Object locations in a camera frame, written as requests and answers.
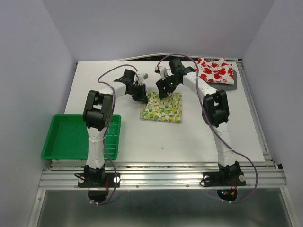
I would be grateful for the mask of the lemon print skirt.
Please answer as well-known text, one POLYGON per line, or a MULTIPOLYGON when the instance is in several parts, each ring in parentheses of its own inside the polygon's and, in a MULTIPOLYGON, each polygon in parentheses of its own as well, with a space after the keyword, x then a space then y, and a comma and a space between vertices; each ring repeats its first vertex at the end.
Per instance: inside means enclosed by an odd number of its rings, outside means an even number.
POLYGON ((142 103, 140 118, 159 122, 182 123, 182 94, 171 93, 160 99, 158 92, 146 92, 148 102, 142 103))

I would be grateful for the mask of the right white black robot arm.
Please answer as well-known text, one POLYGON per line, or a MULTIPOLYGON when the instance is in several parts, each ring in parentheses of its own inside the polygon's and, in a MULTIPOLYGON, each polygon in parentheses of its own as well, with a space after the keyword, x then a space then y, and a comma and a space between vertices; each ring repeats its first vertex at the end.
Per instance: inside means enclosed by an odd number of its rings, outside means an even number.
POLYGON ((201 186, 245 186, 244 173, 229 145, 228 120, 230 111, 226 92, 208 85, 200 78, 198 68, 185 67, 180 58, 171 60, 169 68, 171 75, 168 75, 165 67, 160 65, 155 67, 155 72, 161 76, 156 82, 160 98, 168 97, 180 84, 190 88, 197 94, 202 107, 203 120, 210 127, 214 136, 219 170, 204 172, 200 182, 201 186))

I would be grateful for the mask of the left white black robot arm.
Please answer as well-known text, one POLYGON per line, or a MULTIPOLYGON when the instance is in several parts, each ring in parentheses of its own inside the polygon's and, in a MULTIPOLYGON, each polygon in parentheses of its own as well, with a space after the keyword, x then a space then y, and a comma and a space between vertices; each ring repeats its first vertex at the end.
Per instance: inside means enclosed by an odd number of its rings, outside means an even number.
POLYGON ((147 73, 125 70, 122 77, 115 79, 112 84, 101 81, 101 84, 107 85, 106 88, 88 92, 83 111, 88 132, 88 158, 80 180, 90 187, 100 187, 106 179, 104 144, 116 99, 131 95, 134 101, 146 104, 148 99, 144 81, 147 78, 147 73))

